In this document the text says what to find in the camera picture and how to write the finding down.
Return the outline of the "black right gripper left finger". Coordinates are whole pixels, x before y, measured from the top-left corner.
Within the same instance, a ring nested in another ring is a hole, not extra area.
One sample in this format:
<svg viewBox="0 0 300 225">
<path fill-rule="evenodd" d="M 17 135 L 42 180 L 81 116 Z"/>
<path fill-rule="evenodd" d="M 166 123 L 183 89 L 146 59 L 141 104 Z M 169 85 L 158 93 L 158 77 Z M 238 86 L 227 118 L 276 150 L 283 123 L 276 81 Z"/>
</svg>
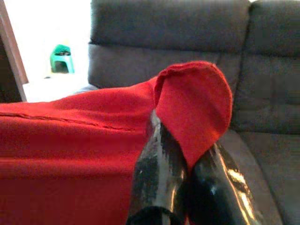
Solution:
<svg viewBox="0 0 300 225">
<path fill-rule="evenodd" d="M 156 112 L 147 124 L 148 140 L 136 161 L 128 225 L 183 225 L 188 169 L 179 143 Z"/>
</svg>

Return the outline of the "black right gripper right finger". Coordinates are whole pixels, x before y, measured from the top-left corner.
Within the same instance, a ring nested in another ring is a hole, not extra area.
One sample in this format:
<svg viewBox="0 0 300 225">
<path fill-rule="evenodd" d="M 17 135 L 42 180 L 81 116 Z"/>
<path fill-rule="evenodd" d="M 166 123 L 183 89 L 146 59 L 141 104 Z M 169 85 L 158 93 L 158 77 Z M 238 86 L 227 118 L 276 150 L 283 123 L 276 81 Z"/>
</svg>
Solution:
<svg viewBox="0 0 300 225">
<path fill-rule="evenodd" d="M 196 162 L 190 177 L 191 225 L 263 225 L 244 174 L 216 142 Z"/>
</svg>

